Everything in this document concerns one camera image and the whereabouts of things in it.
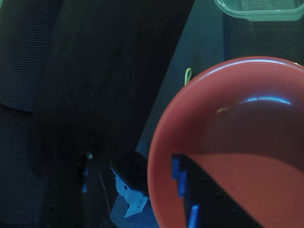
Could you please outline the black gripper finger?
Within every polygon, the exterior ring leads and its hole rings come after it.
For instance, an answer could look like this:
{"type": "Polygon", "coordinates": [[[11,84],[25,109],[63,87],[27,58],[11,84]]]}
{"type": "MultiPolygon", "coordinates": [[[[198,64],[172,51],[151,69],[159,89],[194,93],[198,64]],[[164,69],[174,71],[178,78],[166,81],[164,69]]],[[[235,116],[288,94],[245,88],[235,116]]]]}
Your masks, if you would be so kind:
{"type": "Polygon", "coordinates": [[[86,228],[84,195],[89,171],[102,165],[88,151],[55,151],[40,214],[41,228],[86,228]]]}
{"type": "Polygon", "coordinates": [[[178,196],[188,228],[260,228],[194,160],[173,154],[171,173],[177,182],[178,196]]]}

